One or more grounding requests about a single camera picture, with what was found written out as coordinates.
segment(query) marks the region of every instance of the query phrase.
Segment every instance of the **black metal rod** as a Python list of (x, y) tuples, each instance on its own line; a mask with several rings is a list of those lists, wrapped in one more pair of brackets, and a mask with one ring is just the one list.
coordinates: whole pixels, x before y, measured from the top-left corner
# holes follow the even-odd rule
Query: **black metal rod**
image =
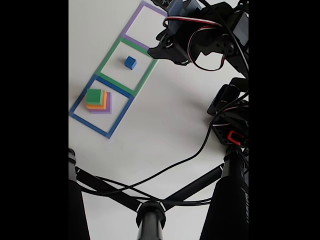
[[(200, 190), (204, 189), (205, 187), (209, 186), (210, 184), (212, 184), (213, 182), (221, 178), (222, 170), (220, 167), (223, 168), (224, 164), (217, 166), (213, 170), (199, 177), (197, 180), (191, 182), (190, 184), (180, 189), (176, 193), (168, 196), (165, 200), (179, 201), (179, 202), (186, 200), (187, 198), (191, 197), (195, 193), (199, 192)], [(174, 207), (174, 205), (167, 204), (167, 203), (163, 205), (166, 211)]]
[(235, 148), (229, 147), (224, 158), (200, 240), (249, 239), (249, 188), (244, 180), (244, 163)]
[(69, 148), (68, 158), (68, 239), (90, 240), (84, 201), (76, 177), (75, 151)]
[(163, 240), (159, 214), (146, 212), (141, 220), (137, 240)]
[[(79, 172), (76, 175), (76, 179), (89, 186), (90, 188), (93, 188), (96, 191), (114, 191), (114, 190), (118, 190), (117, 188), (109, 185), (108, 183), (102, 181), (101, 179), (87, 173), (86, 171), (83, 171), (82, 169), (78, 168)], [(139, 205), (141, 204), (140, 201), (132, 198), (131, 196), (129, 196), (128, 194), (125, 194), (123, 192), (119, 192), (119, 193), (115, 193), (112, 194), (110, 196), (106, 196), (109, 197), (113, 200), (115, 200), (116, 202), (124, 205), (125, 207), (133, 210), (133, 211), (137, 211)]]

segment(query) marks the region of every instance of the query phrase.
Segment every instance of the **stacked blocks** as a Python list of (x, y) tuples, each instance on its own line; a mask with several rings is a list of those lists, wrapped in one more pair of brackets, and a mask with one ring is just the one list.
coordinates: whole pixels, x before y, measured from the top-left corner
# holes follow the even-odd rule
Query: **stacked blocks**
[(111, 92), (100, 89), (87, 89), (86, 108), (92, 114), (110, 114), (111, 105)]

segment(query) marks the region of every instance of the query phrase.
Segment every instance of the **green cube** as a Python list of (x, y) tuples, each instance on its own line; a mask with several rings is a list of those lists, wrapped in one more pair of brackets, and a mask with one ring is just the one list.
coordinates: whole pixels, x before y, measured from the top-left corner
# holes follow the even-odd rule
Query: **green cube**
[(101, 89), (87, 89), (86, 103), (90, 105), (102, 105), (104, 92)]

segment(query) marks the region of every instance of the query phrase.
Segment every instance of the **square outline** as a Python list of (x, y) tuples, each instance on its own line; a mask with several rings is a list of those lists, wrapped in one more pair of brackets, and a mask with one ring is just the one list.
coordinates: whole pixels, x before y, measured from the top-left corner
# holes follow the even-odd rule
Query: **square outline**
[[(88, 122), (87, 120), (84, 120), (82, 117), (80, 117), (80, 116), (75, 114), (75, 110), (77, 109), (77, 107), (80, 104), (80, 102), (82, 101), (82, 99), (85, 97), (87, 89), (90, 88), (90, 86), (92, 85), (92, 83), (94, 81), (98, 81), (98, 82), (106, 85), (107, 87), (117, 91), (118, 93), (122, 94), (126, 98), (128, 98), (128, 101), (126, 102), (126, 104), (124, 105), (122, 111), (120, 112), (120, 114), (118, 115), (116, 120), (114, 121), (114, 123), (113, 123), (112, 127), (110, 128), (109, 132), (103, 131), (99, 127), (93, 125), (92, 123)], [(89, 80), (89, 82), (85, 85), (84, 89), (82, 90), (81, 94), (79, 95), (79, 97), (77, 98), (75, 103), (70, 108), (69, 116), (74, 118), (75, 120), (79, 121), (80, 123), (86, 125), (87, 127), (91, 128), (92, 130), (96, 131), (97, 133), (103, 135), (107, 139), (110, 139), (112, 134), (116, 130), (117, 126), (119, 125), (120, 121), (124, 117), (125, 113), (127, 112), (128, 108), (130, 107), (130, 105), (131, 105), (131, 103), (133, 102), (134, 99), (135, 99), (135, 97), (133, 95), (131, 95), (128, 92), (124, 91), (123, 89), (117, 87), (116, 85), (113, 85), (112, 83), (106, 81), (102, 77), (94, 74), (91, 77), (91, 79)]]
[(133, 39), (132, 37), (128, 36), (126, 33), (127, 31), (129, 30), (129, 28), (131, 27), (131, 25), (134, 23), (134, 21), (136, 20), (137, 16), (139, 15), (139, 13), (141, 12), (142, 8), (143, 7), (147, 7), (165, 17), (168, 16), (168, 13), (165, 12), (165, 11), (162, 11), (158, 8), (156, 8), (155, 6), (152, 6), (151, 4), (145, 2), (145, 1), (142, 1), (140, 3), (140, 5), (138, 6), (138, 8), (135, 10), (135, 12), (133, 13), (132, 17), (130, 18), (130, 20), (128, 21), (128, 23), (125, 25), (124, 29), (122, 30), (122, 32), (120, 33), (120, 36), (123, 37), (124, 39), (127, 39), (131, 42), (133, 42), (134, 44), (142, 47), (143, 49), (145, 50), (148, 50), (150, 47), (148, 47), (147, 45), (144, 45), (142, 42), (139, 42), (135, 39)]
[[(110, 57), (112, 56), (112, 54), (114, 53), (114, 51), (116, 50), (117, 46), (119, 45), (119, 43), (124, 43), (126, 45), (128, 45), (129, 47), (143, 53), (144, 55), (146, 55), (147, 57), (151, 58), (152, 61), (150, 63), (150, 65), (148, 66), (148, 68), (146, 69), (146, 71), (144, 72), (144, 74), (142, 75), (139, 83), (137, 84), (137, 86), (135, 87), (134, 90), (128, 88), (127, 86), (117, 82), (116, 80), (112, 79), (111, 77), (104, 75), (101, 70), (102, 68), (106, 65), (106, 63), (108, 62), (108, 60), (110, 59)], [(158, 62), (157, 59), (153, 59), (148, 53), (147, 50), (145, 50), (143, 47), (136, 45), (135, 43), (131, 42), (128, 39), (123, 38), (122, 36), (119, 36), (116, 41), (114, 42), (114, 44), (112, 45), (112, 47), (110, 48), (110, 50), (108, 51), (108, 53), (106, 54), (106, 56), (104, 57), (104, 59), (102, 60), (102, 62), (100, 63), (100, 65), (98, 66), (98, 68), (95, 71), (95, 75), (103, 78), (104, 80), (112, 83), (113, 85), (117, 86), (118, 88), (121, 88), (122, 90), (126, 91), (127, 93), (133, 95), (134, 97), (137, 96), (138, 92), (140, 91), (140, 89), (142, 88), (142, 86), (144, 85), (144, 83), (146, 82), (147, 78), (149, 77), (149, 75), (151, 74), (152, 70), (154, 69), (156, 63)]]

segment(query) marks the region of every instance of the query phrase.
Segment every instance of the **red and white wire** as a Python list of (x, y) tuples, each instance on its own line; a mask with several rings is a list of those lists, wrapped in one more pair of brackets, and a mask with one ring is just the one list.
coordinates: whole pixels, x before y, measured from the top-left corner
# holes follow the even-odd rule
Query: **red and white wire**
[(222, 127), (222, 126), (228, 126), (230, 125), (230, 123), (226, 123), (226, 124), (212, 124), (212, 127)]
[(248, 105), (244, 105), (244, 106), (233, 106), (233, 107), (229, 107), (229, 108), (225, 109), (224, 112), (225, 112), (225, 111), (228, 111), (228, 110), (230, 110), (230, 109), (247, 108), (247, 107), (249, 107), (249, 106), (248, 106)]
[(192, 41), (193, 41), (195, 35), (196, 35), (198, 32), (203, 31), (203, 30), (212, 30), (212, 29), (216, 29), (216, 28), (217, 28), (217, 27), (212, 27), (212, 26), (208, 26), (208, 25), (207, 25), (207, 26), (202, 26), (202, 27), (200, 27), (197, 31), (195, 31), (195, 32), (191, 35), (191, 37), (190, 37), (190, 39), (189, 39), (189, 42), (188, 42), (188, 46), (187, 46), (187, 54), (188, 54), (188, 57), (189, 57), (189, 59), (190, 59), (190, 62), (192, 62), (197, 68), (202, 69), (202, 70), (205, 70), (205, 71), (209, 71), (209, 72), (214, 72), (214, 71), (220, 70), (220, 69), (224, 66), (224, 63), (225, 63), (225, 60), (226, 60), (226, 56), (225, 56), (225, 55), (222, 56), (222, 58), (221, 58), (221, 63), (220, 63), (220, 67), (219, 67), (219, 68), (217, 68), (217, 69), (206, 69), (206, 68), (204, 68), (204, 67), (199, 66), (199, 65), (196, 63), (196, 61), (193, 59), (193, 57), (192, 57), (192, 55), (191, 55), (191, 44), (192, 44)]
[(186, 17), (186, 16), (168, 16), (163, 21), (163, 26), (168, 27), (167, 21), (184, 21), (184, 22), (194, 22), (194, 23), (200, 23), (200, 24), (207, 24), (211, 26), (217, 26), (221, 27), (222, 25), (220, 23), (217, 23), (215, 21), (200, 19), (200, 18), (192, 18), (192, 17)]

